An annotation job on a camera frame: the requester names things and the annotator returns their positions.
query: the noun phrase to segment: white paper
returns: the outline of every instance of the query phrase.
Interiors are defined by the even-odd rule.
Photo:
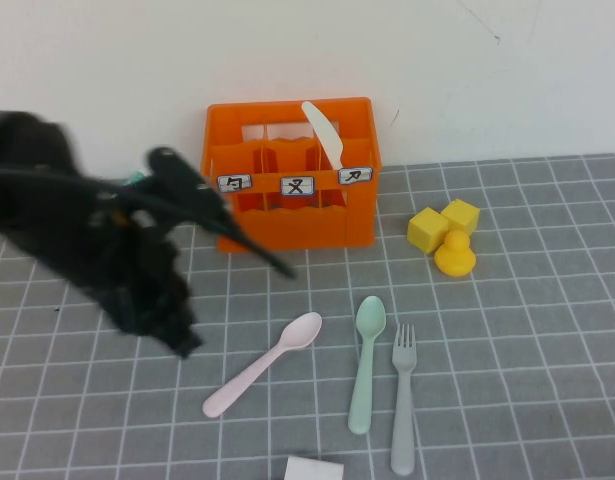
[[[285,480],[343,480],[343,469],[338,463],[289,457]]]

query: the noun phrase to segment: yellow rubber duck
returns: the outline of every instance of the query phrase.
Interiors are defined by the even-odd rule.
[[[476,255],[469,248],[469,235],[462,230],[451,230],[434,255],[436,266],[441,272],[462,277],[476,266]]]

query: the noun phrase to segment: white label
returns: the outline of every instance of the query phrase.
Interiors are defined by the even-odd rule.
[[[370,167],[341,168],[338,170],[338,183],[351,185],[356,182],[368,182],[374,171]]]
[[[251,175],[223,175],[218,177],[218,189],[223,193],[251,188]]]
[[[283,177],[280,192],[288,197],[308,197],[314,194],[313,177]]]

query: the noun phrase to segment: yellow toy block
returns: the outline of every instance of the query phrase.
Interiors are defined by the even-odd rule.
[[[428,207],[409,221],[407,241],[431,253],[443,243],[448,231],[449,220]]]
[[[449,221],[450,230],[462,230],[471,235],[478,225],[480,209],[462,200],[454,200],[440,214]]]

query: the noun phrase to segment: orange plastic caddy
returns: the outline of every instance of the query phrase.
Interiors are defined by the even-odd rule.
[[[291,101],[209,107],[201,173],[231,201],[245,232],[269,249],[371,245],[382,168],[371,102],[312,103],[338,124],[342,170],[332,170],[315,136],[269,138],[275,127],[307,123],[302,101]],[[244,131],[256,129],[260,138],[247,140]],[[242,251],[225,238],[218,249]]]

